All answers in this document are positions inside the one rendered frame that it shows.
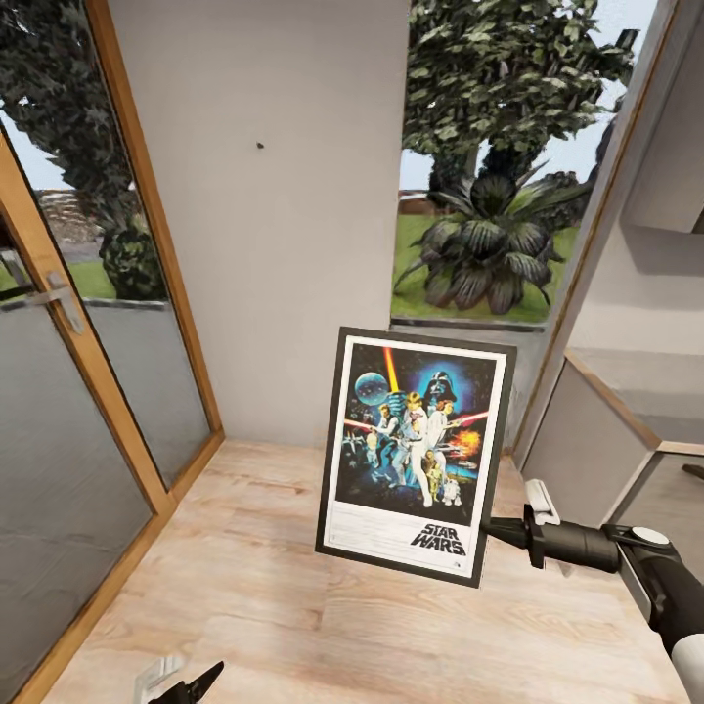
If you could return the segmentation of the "poster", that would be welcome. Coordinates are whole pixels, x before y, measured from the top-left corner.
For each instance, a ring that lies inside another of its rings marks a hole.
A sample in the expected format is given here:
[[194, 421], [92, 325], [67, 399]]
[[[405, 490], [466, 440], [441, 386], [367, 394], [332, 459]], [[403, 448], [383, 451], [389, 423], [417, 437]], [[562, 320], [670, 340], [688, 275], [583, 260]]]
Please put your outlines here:
[[478, 589], [517, 352], [340, 327], [315, 552]]

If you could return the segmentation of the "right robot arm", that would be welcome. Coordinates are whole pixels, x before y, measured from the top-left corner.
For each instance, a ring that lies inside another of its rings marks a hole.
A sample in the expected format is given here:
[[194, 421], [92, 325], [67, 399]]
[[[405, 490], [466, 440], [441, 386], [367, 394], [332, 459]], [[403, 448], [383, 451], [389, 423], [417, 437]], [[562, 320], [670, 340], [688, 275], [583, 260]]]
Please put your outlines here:
[[704, 586], [683, 566], [668, 537], [645, 527], [589, 528], [560, 520], [542, 480], [525, 480], [522, 518], [491, 517], [479, 529], [518, 549], [532, 567], [553, 558], [618, 573], [663, 645], [691, 704], [704, 704]]

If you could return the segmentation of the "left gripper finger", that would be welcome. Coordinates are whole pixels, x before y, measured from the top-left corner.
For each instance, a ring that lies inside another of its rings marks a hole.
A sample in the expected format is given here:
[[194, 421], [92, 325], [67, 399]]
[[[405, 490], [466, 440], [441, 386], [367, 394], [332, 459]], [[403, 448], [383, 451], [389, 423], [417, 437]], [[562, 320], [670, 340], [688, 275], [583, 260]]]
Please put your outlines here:
[[208, 670], [205, 674], [202, 674], [197, 680], [194, 680], [188, 685], [188, 698], [190, 698], [190, 704], [197, 704], [205, 693], [210, 689], [210, 686], [214, 683], [214, 680], [222, 673], [224, 669], [223, 660], [216, 664], [211, 670]]

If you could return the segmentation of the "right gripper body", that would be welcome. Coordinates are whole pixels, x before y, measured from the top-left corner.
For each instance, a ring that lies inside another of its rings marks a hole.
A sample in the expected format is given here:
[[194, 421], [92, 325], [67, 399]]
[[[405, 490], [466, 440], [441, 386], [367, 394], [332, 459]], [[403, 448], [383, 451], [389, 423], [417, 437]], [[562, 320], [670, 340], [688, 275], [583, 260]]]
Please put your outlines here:
[[587, 538], [579, 524], [560, 520], [560, 524], [536, 524], [533, 507], [524, 505], [523, 520], [529, 522], [529, 556], [532, 567], [544, 570], [544, 559], [553, 558], [585, 567]]

